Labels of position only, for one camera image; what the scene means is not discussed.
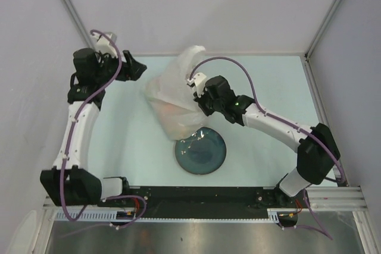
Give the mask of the white plastic bag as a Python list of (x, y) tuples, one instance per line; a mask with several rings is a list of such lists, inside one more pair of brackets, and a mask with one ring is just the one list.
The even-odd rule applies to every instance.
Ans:
[(146, 100), (170, 140), (188, 138), (207, 123), (207, 116), (193, 101), (192, 90), (187, 85), (192, 70), (204, 55), (203, 46), (190, 46), (146, 84)]

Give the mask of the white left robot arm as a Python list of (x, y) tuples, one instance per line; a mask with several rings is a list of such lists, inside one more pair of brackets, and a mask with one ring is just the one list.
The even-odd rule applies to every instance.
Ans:
[(67, 94), (68, 122), (53, 166), (43, 170), (40, 182), (56, 206), (100, 205), (110, 197), (118, 206), (132, 198), (126, 177), (98, 178), (88, 171), (90, 138), (105, 96), (104, 85), (112, 78), (136, 81), (147, 69), (128, 50), (123, 59), (83, 48), (74, 52), (75, 72)]

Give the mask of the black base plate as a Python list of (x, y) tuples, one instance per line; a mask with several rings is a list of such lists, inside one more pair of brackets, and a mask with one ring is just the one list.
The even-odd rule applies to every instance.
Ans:
[(266, 187), (125, 187), (122, 195), (142, 197), (136, 199), (110, 199), (100, 202), (101, 207), (133, 208), (146, 219), (259, 219), (267, 218), (269, 209), (279, 214), (306, 210), (302, 192), (289, 198), (280, 190)]

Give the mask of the blue ceramic plate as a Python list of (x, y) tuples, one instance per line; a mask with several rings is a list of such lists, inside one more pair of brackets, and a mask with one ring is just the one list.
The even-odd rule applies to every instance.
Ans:
[(227, 147), (223, 137), (209, 127), (202, 127), (174, 144), (177, 163), (194, 175), (215, 172), (225, 162), (226, 155)]

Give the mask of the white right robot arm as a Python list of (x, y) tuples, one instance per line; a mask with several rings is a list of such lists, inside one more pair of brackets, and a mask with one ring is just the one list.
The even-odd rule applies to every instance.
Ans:
[(294, 203), (302, 189), (320, 184), (341, 157), (330, 128), (322, 123), (310, 127), (272, 114), (255, 99), (236, 95), (222, 76), (208, 78), (197, 73), (187, 84), (206, 116), (218, 112), (228, 122), (262, 131), (296, 153), (296, 167), (278, 182), (274, 193), (281, 207)]

